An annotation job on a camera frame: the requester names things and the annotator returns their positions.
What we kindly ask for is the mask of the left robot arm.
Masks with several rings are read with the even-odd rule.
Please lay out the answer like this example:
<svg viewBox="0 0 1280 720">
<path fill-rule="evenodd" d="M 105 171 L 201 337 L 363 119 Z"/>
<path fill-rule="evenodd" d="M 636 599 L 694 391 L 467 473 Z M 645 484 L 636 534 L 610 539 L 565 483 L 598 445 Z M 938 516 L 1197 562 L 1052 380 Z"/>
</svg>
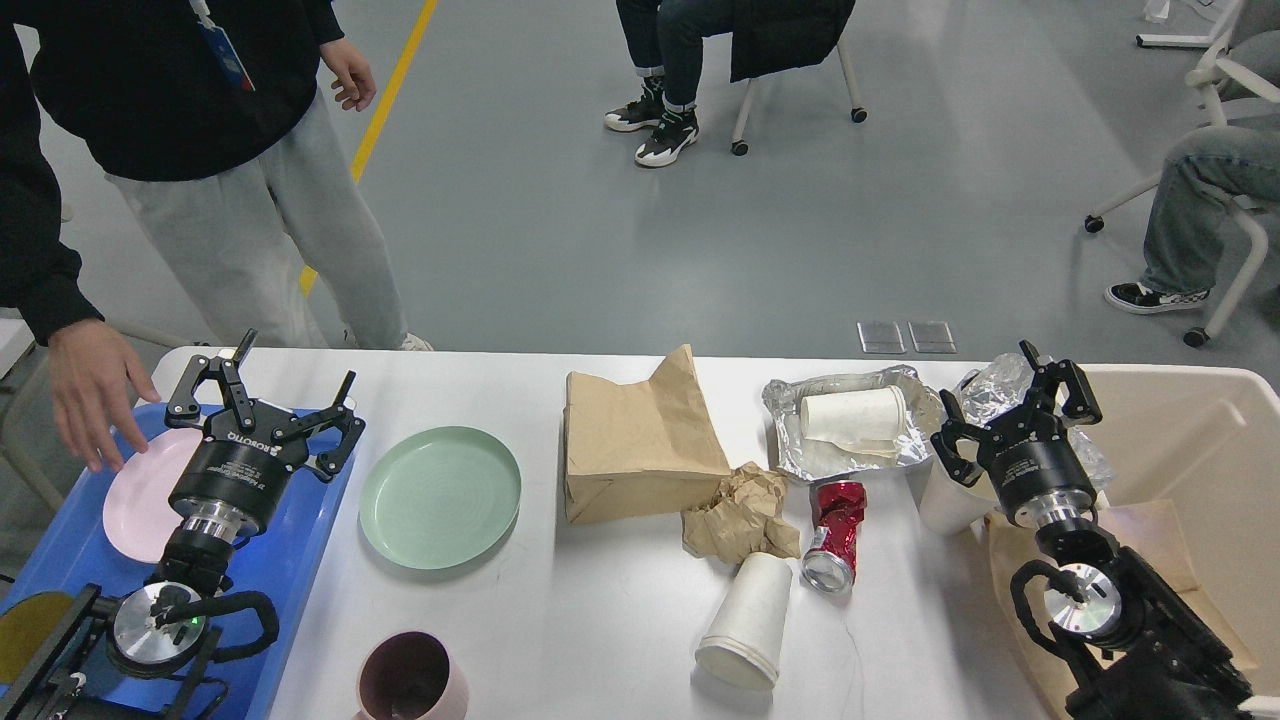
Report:
<svg viewBox="0 0 1280 720">
<path fill-rule="evenodd" d="M 82 475 L 3 610 L 5 719 L 264 719 L 349 478 L 365 421 L 347 397 L 305 411 L 250 396 L 256 334 L 196 355 L 166 404 L 134 418 L 150 459 L 198 434 L 177 473 L 143 469 L 169 505 L 157 561 L 105 539 L 124 474 Z"/>
</svg>

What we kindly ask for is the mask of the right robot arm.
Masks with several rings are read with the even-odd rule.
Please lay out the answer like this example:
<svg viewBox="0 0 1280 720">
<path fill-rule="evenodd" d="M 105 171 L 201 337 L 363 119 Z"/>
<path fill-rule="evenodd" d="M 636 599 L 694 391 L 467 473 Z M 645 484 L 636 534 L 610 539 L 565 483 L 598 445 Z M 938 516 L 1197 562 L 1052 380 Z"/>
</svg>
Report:
<svg viewBox="0 0 1280 720">
<path fill-rule="evenodd" d="M 1007 411 L 970 423 L 954 393 L 931 442 L 948 478 L 988 477 L 1006 519 L 1036 533 L 1039 559 L 1010 580 L 1027 635 L 1070 669 L 1074 719 L 1245 719 L 1252 687 L 1233 652 L 1171 585 L 1097 520 L 1097 493 L 1069 443 L 1101 421 L 1085 373 L 1019 343 L 1030 384 Z"/>
</svg>

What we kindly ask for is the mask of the standing person's hand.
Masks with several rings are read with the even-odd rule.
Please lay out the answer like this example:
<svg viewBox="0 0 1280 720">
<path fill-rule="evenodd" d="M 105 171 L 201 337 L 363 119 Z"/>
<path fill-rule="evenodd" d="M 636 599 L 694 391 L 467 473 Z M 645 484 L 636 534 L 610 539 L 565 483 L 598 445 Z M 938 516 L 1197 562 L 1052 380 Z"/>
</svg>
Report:
<svg viewBox="0 0 1280 720">
<path fill-rule="evenodd" d="M 143 454 L 147 441 L 132 397 L 159 402 L 151 375 L 129 342 L 100 319 L 83 319 L 49 338 L 52 416 L 63 443 L 93 471 L 124 460 L 110 429 Z"/>
</svg>

